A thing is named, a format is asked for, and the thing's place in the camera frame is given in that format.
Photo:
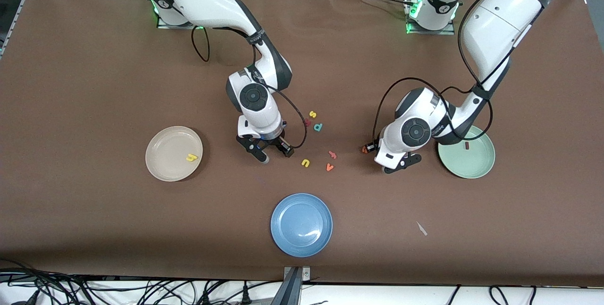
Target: robotic arm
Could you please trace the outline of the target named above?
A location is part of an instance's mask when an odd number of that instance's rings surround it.
[[[380,133],[375,161],[391,173],[417,163],[412,151],[433,137],[452,145],[464,137],[503,80],[509,54],[529,31],[549,0],[483,0],[470,12],[462,40],[478,67],[481,84],[472,88],[461,107],[444,101],[429,88],[411,90],[397,106],[395,120]],[[372,151],[373,143],[367,145]]]
[[[275,145],[287,157],[294,149],[282,138],[285,123],[274,90],[289,86],[291,68],[270,42],[266,32],[240,0],[153,0],[162,8],[161,17],[174,23],[190,23],[214,29],[232,30],[244,36],[261,53],[261,59],[229,76],[226,93],[240,113],[237,141],[263,163],[268,156],[260,142]]]

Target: brown tabletop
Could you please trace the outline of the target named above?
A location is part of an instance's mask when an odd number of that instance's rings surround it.
[[[225,94],[252,60],[240,36],[210,30],[204,63],[190,31],[155,28],[146,0],[26,0],[0,61],[0,255],[110,275],[267,280],[301,264],[320,281],[604,283],[604,58],[583,0],[553,1],[513,54],[493,99],[496,163],[477,180],[448,172],[434,142],[390,176],[359,151],[396,79],[472,85],[456,37],[406,34],[401,7],[379,0],[244,2],[291,64],[285,93],[323,123],[293,157],[269,150],[267,165],[235,141]],[[379,128],[418,86],[391,92]],[[302,123],[276,99],[298,143]],[[145,166],[169,126],[203,139],[182,182]],[[334,217],[329,244],[305,259],[269,230],[276,204],[300,192]]]

